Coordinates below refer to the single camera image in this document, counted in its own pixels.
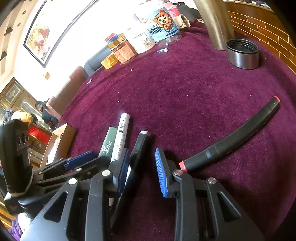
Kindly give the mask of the purple sleeve left forearm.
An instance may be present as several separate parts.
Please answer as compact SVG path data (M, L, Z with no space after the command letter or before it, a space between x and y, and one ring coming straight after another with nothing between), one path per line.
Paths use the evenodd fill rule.
M16 241L20 241L23 231L19 225L18 218L13 219L11 228L8 229L8 232Z

